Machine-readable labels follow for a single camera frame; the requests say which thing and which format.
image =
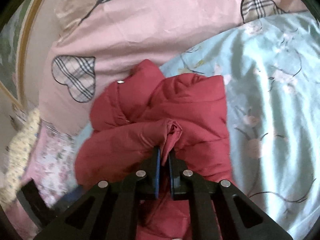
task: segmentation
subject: pink bedsheet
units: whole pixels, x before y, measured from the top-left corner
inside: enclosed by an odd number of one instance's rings
[[[263,0],[270,13],[305,10],[300,0]],[[110,0],[53,44],[40,90],[41,117],[77,134],[103,89],[144,59],[162,65],[188,48],[243,24],[242,0]]]

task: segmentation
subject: metal screw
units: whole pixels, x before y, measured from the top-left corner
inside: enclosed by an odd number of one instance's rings
[[[105,181],[105,180],[102,180],[102,181],[100,181],[100,182],[98,183],[98,186],[99,186],[100,188],[107,187],[107,186],[108,186],[108,182]]]
[[[222,180],[222,181],[220,182],[220,184],[221,184],[221,186],[223,186],[223,187],[230,187],[230,185],[231,185],[230,181],[228,181],[228,180],[226,180],[226,179]]]
[[[183,175],[190,177],[193,175],[193,172],[191,170],[184,170]]]
[[[137,172],[136,172],[136,175],[137,175],[138,177],[144,177],[144,176],[146,175],[146,172],[145,172],[145,171],[137,171]]]

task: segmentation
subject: wall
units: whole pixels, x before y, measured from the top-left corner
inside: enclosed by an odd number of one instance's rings
[[[0,90],[0,113],[5,114],[8,117],[9,115],[14,116],[12,102],[2,90]]]
[[[9,145],[13,136],[17,133],[11,123],[10,117],[1,112],[1,101],[0,101],[0,169],[4,164],[3,154],[6,153],[6,147]]]
[[[52,46],[59,39],[60,27],[54,9],[59,0],[43,0],[31,27],[25,57],[24,92],[33,105],[39,103],[43,67]]]

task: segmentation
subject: black gripper frame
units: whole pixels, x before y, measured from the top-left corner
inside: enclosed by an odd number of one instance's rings
[[[228,180],[205,180],[172,150],[166,167],[174,200],[188,200],[193,240],[292,240],[292,237]],[[134,240],[141,200],[159,193],[160,150],[155,147],[139,177],[93,186],[62,214],[46,207],[33,182],[18,195],[42,231],[35,240]]]

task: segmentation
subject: floral pink fabric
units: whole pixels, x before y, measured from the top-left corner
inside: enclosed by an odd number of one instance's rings
[[[42,122],[38,142],[30,154],[29,165],[21,184],[33,179],[49,207],[77,186],[74,176],[76,153],[73,145],[70,136],[57,133]],[[24,240],[32,239],[37,234],[36,225],[18,200],[6,210],[6,214]]]

